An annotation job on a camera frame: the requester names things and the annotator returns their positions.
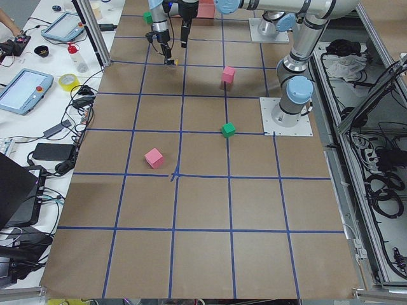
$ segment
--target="blue joint cap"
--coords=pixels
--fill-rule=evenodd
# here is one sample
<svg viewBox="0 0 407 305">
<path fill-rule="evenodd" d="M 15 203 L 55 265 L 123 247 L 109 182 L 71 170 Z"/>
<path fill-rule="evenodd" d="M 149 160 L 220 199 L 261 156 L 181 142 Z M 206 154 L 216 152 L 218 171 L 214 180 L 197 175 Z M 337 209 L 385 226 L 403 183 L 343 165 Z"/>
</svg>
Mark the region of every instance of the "blue joint cap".
<svg viewBox="0 0 407 305">
<path fill-rule="evenodd" d="M 218 12 L 228 15 L 237 11 L 240 0 L 215 0 L 215 7 Z"/>
<path fill-rule="evenodd" d="M 314 86 L 308 78 L 295 76 L 288 82 L 287 96 L 294 104 L 303 105 L 310 100 L 313 90 Z"/>
<path fill-rule="evenodd" d="M 278 22 L 275 28 L 279 32 L 286 32 L 289 29 L 292 29 L 295 24 L 295 14 L 290 13 L 283 16 Z"/>
</svg>

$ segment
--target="laptop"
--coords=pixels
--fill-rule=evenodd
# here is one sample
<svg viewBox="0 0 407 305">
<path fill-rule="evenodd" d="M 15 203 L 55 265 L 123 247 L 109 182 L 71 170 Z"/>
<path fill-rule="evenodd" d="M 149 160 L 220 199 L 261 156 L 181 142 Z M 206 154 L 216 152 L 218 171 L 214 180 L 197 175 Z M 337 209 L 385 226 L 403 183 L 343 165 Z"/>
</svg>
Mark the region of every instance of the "laptop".
<svg viewBox="0 0 407 305">
<path fill-rule="evenodd" d="M 37 183 L 28 194 L 18 210 L 11 216 L 6 227 L 28 227 L 38 222 L 39 211 L 41 209 L 42 199 L 39 198 L 44 193 L 46 173 L 45 168 L 40 165 L 24 167 L 30 173 L 37 177 Z"/>
<path fill-rule="evenodd" d="M 0 153 L 0 230 L 29 199 L 38 178 Z"/>
</svg>

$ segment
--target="plastic bottle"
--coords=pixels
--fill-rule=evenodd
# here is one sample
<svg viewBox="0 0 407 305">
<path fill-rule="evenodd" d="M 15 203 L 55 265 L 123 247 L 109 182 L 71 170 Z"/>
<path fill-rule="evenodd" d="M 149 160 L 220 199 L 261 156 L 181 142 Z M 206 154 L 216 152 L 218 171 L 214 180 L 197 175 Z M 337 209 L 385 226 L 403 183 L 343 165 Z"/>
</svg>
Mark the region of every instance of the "plastic bottle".
<svg viewBox="0 0 407 305">
<path fill-rule="evenodd" d="M 79 53 L 79 50 L 73 43 L 68 43 L 68 53 L 74 62 L 76 70 L 80 73 L 86 72 L 89 68 L 86 62 L 83 60 L 83 57 Z"/>
</svg>

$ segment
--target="power adapter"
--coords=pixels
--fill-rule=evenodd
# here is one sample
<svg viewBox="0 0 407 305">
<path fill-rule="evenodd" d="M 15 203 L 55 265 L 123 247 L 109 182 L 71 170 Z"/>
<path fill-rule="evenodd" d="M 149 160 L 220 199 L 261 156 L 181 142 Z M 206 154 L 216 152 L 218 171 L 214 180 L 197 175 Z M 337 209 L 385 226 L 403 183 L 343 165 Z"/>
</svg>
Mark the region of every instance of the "power adapter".
<svg viewBox="0 0 407 305">
<path fill-rule="evenodd" d="M 117 28 L 115 24 L 99 24 L 101 32 L 114 31 Z"/>
<path fill-rule="evenodd" d="M 95 95 L 92 89 L 88 85 L 83 85 L 78 90 L 79 95 Z"/>
<path fill-rule="evenodd" d="M 81 109 L 86 106 L 93 105 L 93 101 L 95 100 L 94 96 L 85 95 L 84 97 L 77 98 L 76 100 L 72 101 L 72 106 L 75 109 Z"/>
</svg>

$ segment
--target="blue tape line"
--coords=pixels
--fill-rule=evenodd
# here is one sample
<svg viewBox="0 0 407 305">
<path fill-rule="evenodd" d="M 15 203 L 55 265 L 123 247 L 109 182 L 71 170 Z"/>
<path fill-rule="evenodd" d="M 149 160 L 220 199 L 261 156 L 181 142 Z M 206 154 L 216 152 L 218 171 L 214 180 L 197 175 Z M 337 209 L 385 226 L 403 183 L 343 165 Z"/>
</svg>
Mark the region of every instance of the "blue tape line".
<svg viewBox="0 0 407 305">
<path fill-rule="evenodd" d="M 142 86 L 144 84 L 144 78 L 146 77 L 147 60 L 148 60 L 149 49 L 150 49 L 150 45 L 148 46 L 148 51 L 147 51 L 147 55 L 146 55 L 145 65 L 144 65 L 144 68 L 143 68 L 143 73 L 142 73 L 142 79 L 141 79 L 139 92 L 142 92 Z M 141 99 L 141 95 L 139 95 L 139 100 L 138 100 L 137 107 L 136 107 L 136 110 L 135 110 L 133 129 L 135 129 L 135 124 L 137 122 L 137 115 L 139 113 L 140 99 Z M 133 139 L 134 139 L 134 132 L 132 132 L 132 135 L 130 137 L 130 145 L 128 147 L 128 154 L 127 154 L 127 160 L 126 160 L 125 173 L 124 173 L 124 176 L 123 176 L 123 184 L 121 186 L 119 204 L 118 204 L 118 208 L 117 208 L 117 212 L 116 212 L 116 220 L 114 222 L 114 228 L 115 229 L 118 227 L 120 209 L 121 209 L 121 202 L 123 200 L 123 194 L 124 194 L 124 189 L 125 189 L 125 184 L 126 184 L 128 165 L 130 163 L 130 156 L 131 156 L 131 153 L 132 153 Z M 110 253 L 109 253 L 109 262 L 107 264 L 107 269 L 106 269 L 106 276 L 105 276 L 105 281 L 104 281 L 104 286 L 103 286 L 102 299 L 104 299 L 105 296 L 106 296 L 107 283 L 109 282 L 109 275 L 110 275 L 110 266 L 111 266 L 110 263 L 111 263 L 111 259 L 112 259 L 111 256 L 113 254 L 115 239 L 116 239 L 116 230 L 114 230 L 113 238 L 112 238 L 112 242 L 111 242 L 111 249 L 110 249 Z"/>
<path fill-rule="evenodd" d="M 282 180 L 331 180 L 327 177 L 281 177 Z"/>
<path fill-rule="evenodd" d="M 107 283 L 109 281 L 109 273 L 110 273 L 110 267 L 111 267 L 112 258 L 113 258 L 113 249 L 114 249 L 114 241 L 115 240 L 116 240 L 116 231 L 113 231 L 112 244 L 110 246 L 110 251 L 109 251 L 109 259 L 107 260 L 106 276 L 105 276 L 104 284 L 103 284 L 102 299 L 104 299 L 105 296 L 106 296 Z"/>
<path fill-rule="evenodd" d="M 261 63 L 263 64 L 263 75 L 265 77 L 266 97 L 270 97 L 270 93 L 268 92 L 267 75 L 266 75 L 266 69 L 265 69 L 265 57 L 263 54 L 263 44 L 260 44 L 260 55 L 261 55 Z"/>
<path fill-rule="evenodd" d="M 105 231 L 114 231 L 113 227 L 71 227 L 71 226 L 58 226 L 58 229 L 63 230 L 105 230 Z"/>
<path fill-rule="evenodd" d="M 221 21 L 222 29 L 222 55 L 223 55 L 223 67 L 226 66 L 226 53 L 224 50 L 224 27 L 223 27 L 223 18 Z M 224 115 L 225 123 L 229 122 L 228 118 L 228 99 L 226 92 L 226 84 L 223 83 L 223 98 L 224 98 Z M 226 156 L 228 161 L 228 204 L 229 204 L 229 226 L 230 226 L 230 258 L 231 258 L 231 281 L 232 281 L 232 291 L 233 298 L 237 299 L 237 290 L 236 290 L 236 272 L 235 272 L 235 246 L 233 242 L 233 212 L 232 212 L 232 200 L 231 200 L 231 184 L 230 184 L 230 146 L 229 138 L 226 138 Z"/>
<path fill-rule="evenodd" d="M 93 175 L 93 176 L 134 176 L 134 177 L 169 177 L 167 174 L 160 173 L 86 173 L 86 172 L 75 172 L 74 175 Z"/>
<path fill-rule="evenodd" d="M 172 275 L 174 270 L 174 244 L 176 238 L 176 221 L 177 221 L 177 202 L 178 202 L 178 185 L 179 179 L 176 180 L 176 190 L 174 196 L 174 212 L 172 214 L 172 235 L 171 235 L 171 253 L 170 253 L 170 275 L 169 275 L 169 285 L 168 285 L 168 298 L 170 299 L 172 296 Z"/>
<path fill-rule="evenodd" d="M 100 175 L 100 176 L 124 176 L 124 173 L 96 173 L 96 172 L 74 172 L 74 175 Z M 137 177 L 170 177 L 168 174 L 161 173 L 126 173 L 127 176 Z M 322 177 L 267 177 L 267 176 L 235 176 L 235 175 L 194 175 L 189 173 L 179 173 L 179 169 L 176 168 L 174 173 L 171 174 L 174 177 L 191 177 L 191 178 L 205 178 L 205 179 L 251 179 L 251 180 L 331 180 L 330 178 Z"/>
<path fill-rule="evenodd" d="M 155 132 L 155 133 L 195 133 L 195 134 L 209 134 L 209 135 L 220 135 L 221 132 L 215 131 L 200 131 L 200 130 L 148 130 L 148 129 L 115 129 L 115 128 L 88 128 L 90 131 L 95 132 Z M 264 135 L 264 133 L 259 132 L 237 132 L 236 135 Z"/>
<path fill-rule="evenodd" d="M 342 230 L 290 230 L 290 234 L 345 234 Z"/>
<path fill-rule="evenodd" d="M 185 49 L 185 62 L 188 58 L 188 49 Z M 178 159 L 177 159 L 177 165 L 176 169 L 173 173 L 173 176 L 171 178 L 171 181 L 174 180 L 174 177 L 179 173 L 179 167 L 181 165 L 181 150 L 183 148 L 183 117 L 184 117 L 184 101 L 185 101 L 185 87 L 186 87 L 186 66 L 184 66 L 184 75 L 183 75 L 183 94 L 182 94 L 182 100 L 181 100 L 181 119 L 179 121 L 179 146 L 178 146 Z M 174 243 L 175 243 L 175 228 L 176 228 L 176 219 L 177 219 L 177 201 L 178 201 L 178 185 L 179 185 L 179 179 L 177 177 L 176 181 L 176 195 L 174 199 L 174 215 L 172 219 L 172 238 L 171 238 L 171 254 L 170 254 L 170 281 L 169 281 L 169 287 L 168 287 L 168 298 L 170 299 L 172 296 L 172 268 L 173 268 L 173 263 L 174 263 Z"/>
<path fill-rule="evenodd" d="M 290 233 L 290 234 L 345 234 L 341 230 L 273 230 L 273 229 L 209 229 L 209 228 L 172 228 L 172 227 L 93 227 L 93 226 L 58 226 L 63 230 L 96 231 L 164 231 L 164 232 L 217 232 L 217 233 Z"/>
<path fill-rule="evenodd" d="M 293 268 L 293 277 L 294 277 L 294 284 L 297 299 L 300 299 L 300 288 L 298 286 L 298 279 L 297 279 L 297 272 L 295 269 L 295 262 L 294 262 L 294 253 L 293 253 L 293 245 L 291 243 L 291 237 L 289 232 L 289 224 L 288 224 L 288 217 L 287 217 L 287 208 L 286 208 L 286 201 L 284 199 L 284 189 L 282 187 L 282 179 L 281 179 L 281 170 L 280 170 L 280 162 L 279 162 L 279 151 L 277 149 L 277 141 L 275 140 L 275 133 L 273 135 L 273 144 L 274 144 L 274 153 L 275 153 L 275 160 L 277 162 L 277 173 L 279 175 L 279 184 L 280 184 L 280 193 L 281 193 L 281 201 L 282 201 L 282 208 L 284 211 L 284 220 L 286 222 L 286 229 L 287 229 L 287 240 L 288 240 L 288 247 L 290 251 L 290 259 L 291 259 L 291 266 Z"/>
<path fill-rule="evenodd" d="M 103 91 L 98 91 L 97 94 L 106 94 L 106 95 L 140 95 L 140 93 L 103 92 Z"/>
</svg>

